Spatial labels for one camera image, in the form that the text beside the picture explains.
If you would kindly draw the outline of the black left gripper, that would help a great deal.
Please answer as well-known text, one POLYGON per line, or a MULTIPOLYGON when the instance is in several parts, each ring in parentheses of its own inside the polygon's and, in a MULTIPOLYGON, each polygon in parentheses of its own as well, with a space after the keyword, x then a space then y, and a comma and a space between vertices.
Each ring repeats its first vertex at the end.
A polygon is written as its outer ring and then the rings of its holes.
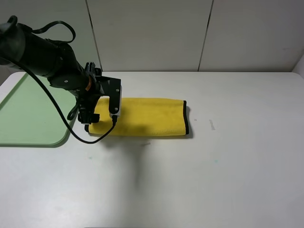
POLYGON ((94 62, 87 62, 85 73, 88 76, 89 82, 83 92, 78 93, 78 121, 81 124, 97 123, 100 119, 100 114, 95 114, 95 106, 101 96, 105 94, 102 86, 102 70, 96 68, 94 62))

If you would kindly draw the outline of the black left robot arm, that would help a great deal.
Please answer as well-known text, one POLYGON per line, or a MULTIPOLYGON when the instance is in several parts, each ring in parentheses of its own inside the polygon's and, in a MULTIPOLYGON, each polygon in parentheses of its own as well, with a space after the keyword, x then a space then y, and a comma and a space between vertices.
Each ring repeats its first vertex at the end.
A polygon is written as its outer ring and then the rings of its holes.
POLYGON ((64 25, 76 35, 74 29, 63 21, 54 21, 40 29, 18 23, 16 16, 10 16, 0 26, 0 63, 18 68, 22 65, 33 74, 47 78, 51 87, 64 89, 76 98, 76 105, 67 118, 72 120, 79 113, 83 124, 97 123, 99 115, 95 106, 103 94, 96 75, 101 69, 93 62, 82 67, 76 59, 70 41, 43 39, 39 37, 55 25, 64 25))

